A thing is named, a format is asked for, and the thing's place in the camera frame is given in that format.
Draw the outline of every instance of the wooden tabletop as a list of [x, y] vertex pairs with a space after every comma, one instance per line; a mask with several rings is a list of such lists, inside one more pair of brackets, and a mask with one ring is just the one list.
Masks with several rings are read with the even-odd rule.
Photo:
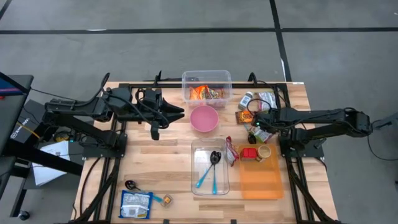
[[[116, 88], [119, 84], [119, 82], [108, 82], [106, 87]], [[310, 105], [305, 85], [303, 83], [287, 83], [287, 86], [292, 107], [297, 110], [309, 110]], [[237, 219], [238, 223], [295, 223], [286, 163], [285, 159], [280, 156], [280, 152], [278, 155], [279, 167], [284, 186], [284, 197], [280, 200], [243, 200], [239, 185], [238, 166], [228, 168], [231, 187], [228, 194], [197, 196], [191, 192], [191, 142], [198, 138], [231, 136], [233, 144], [247, 144], [247, 131], [243, 125], [236, 124], [235, 112], [238, 110], [238, 103], [245, 92], [261, 90], [258, 88], [234, 89], [233, 98], [227, 107], [218, 111], [220, 117], [218, 127], [210, 133], [201, 134], [191, 129], [190, 109], [182, 100], [181, 89], [162, 89], [163, 97], [169, 103], [185, 108], [185, 117], [171, 123], [169, 128], [160, 130], [159, 141], [151, 139], [149, 124], [127, 123], [128, 144], [126, 154], [121, 160], [111, 222], [161, 223], [163, 219], [169, 219], [170, 223], [230, 223], [231, 219]], [[111, 128], [111, 123], [96, 122], [95, 126], [106, 130]], [[271, 139], [271, 143], [278, 145], [276, 136]], [[88, 159], [84, 164], [75, 200], [78, 211], [81, 186], [94, 161], [95, 158]], [[88, 178], [83, 197], [83, 210], [98, 192], [103, 162], [104, 159], [101, 159], [97, 163]], [[325, 167], [312, 158], [304, 158], [303, 163], [310, 193], [327, 215], [337, 219]], [[173, 204], [169, 208], [164, 208], [159, 203], [153, 203], [150, 220], [118, 218], [121, 191], [126, 190], [124, 186], [126, 180], [134, 180], [140, 189], [153, 191], [160, 197], [170, 194], [174, 199]], [[104, 196], [100, 219], [105, 217], [108, 194], [109, 191]], [[302, 216], [306, 218], [301, 194], [299, 197]]]

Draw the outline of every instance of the orange tray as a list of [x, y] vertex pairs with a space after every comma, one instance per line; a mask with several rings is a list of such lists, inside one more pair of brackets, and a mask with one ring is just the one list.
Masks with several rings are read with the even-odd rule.
[[[238, 153], [244, 148], [257, 149], [260, 144], [240, 145]], [[248, 200], [275, 200], [283, 198], [284, 191], [278, 163], [277, 149], [273, 144], [267, 144], [271, 148], [271, 156], [264, 162], [240, 161], [239, 175], [243, 199]]]

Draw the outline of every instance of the clear plastic container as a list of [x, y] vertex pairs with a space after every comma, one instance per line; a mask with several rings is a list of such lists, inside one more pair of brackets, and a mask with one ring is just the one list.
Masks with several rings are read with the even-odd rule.
[[[207, 85], [210, 89], [222, 91], [220, 99], [191, 100], [191, 89]], [[232, 98], [231, 74], [226, 70], [187, 71], [182, 74], [182, 98], [188, 106], [193, 108], [209, 105], [214, 108], [224, 108]]]
[[211, 166], [210, 154], [213, 151], [221, 152], [221, 160], [216, 164], [216, 195], [225, 195], [229, 192], [228, 162], [224, 139], [196, 139], [192, 141], [192, 183], [191, 190], [195, 195], [213, 195], [214, 167], [207, 173], [202, 185], [197, 183]]

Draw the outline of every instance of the pink bowl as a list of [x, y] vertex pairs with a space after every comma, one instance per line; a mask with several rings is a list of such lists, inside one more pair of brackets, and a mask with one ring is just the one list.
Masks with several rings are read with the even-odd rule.
[[191, 113], [192, 127], [200, 132], [209, 132], [217, 127], [218, 113], [210, 106], [198, 106]]

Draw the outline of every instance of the concrete floor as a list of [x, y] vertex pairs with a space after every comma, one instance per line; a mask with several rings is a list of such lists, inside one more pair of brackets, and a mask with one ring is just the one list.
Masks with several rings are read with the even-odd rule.
[[[282, 27], [398, 27], [393, 0], [277, 0]], [[263, 0], [12, 0], [0, 30], [135, 29], [175, 27], [272, 27]], [[398, 33], [284, 33], [293, 81], [305, 82], [313, 110], [355, 107], [380, 119], [398, 111]], [[226, 69], [234, 81], [250, 72], [265, 81], [284, 74], [274, 33], [0, 35], [0, 70], [33, 74], [33, 87], [89, 98], [106, 72], [111, 81], [180, 77], [185, 70]], [[32, 93], [44, 103], [50, 98]], [[371, 136], [376, 154], [398, 157], [396, 129]], [[324, 144], [328, 176], [340, 220], [395, 223], [398, 220], [398, 162], [381, 161], [366, 139], [338, 137]], [[78, 178], [27, 193], [25, 223], [67, 222]], [[19, 187], [10, 180], [0, 201], [0, 223], [8, 217]]]

